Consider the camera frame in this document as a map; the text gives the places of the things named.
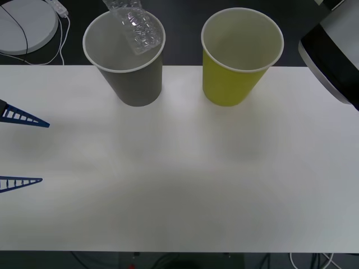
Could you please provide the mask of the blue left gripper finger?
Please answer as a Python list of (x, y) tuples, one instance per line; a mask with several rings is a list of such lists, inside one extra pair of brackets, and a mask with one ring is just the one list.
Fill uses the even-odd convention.
[(50, 124), (1, 100), (1, 122), (49, 128)]
[(42, 178), (25, 178), (25, 177), (9, 177), (9, 176), (0, 176), (0, 180), (1, 180), (0, 193), (13, 191), (43, 181)]

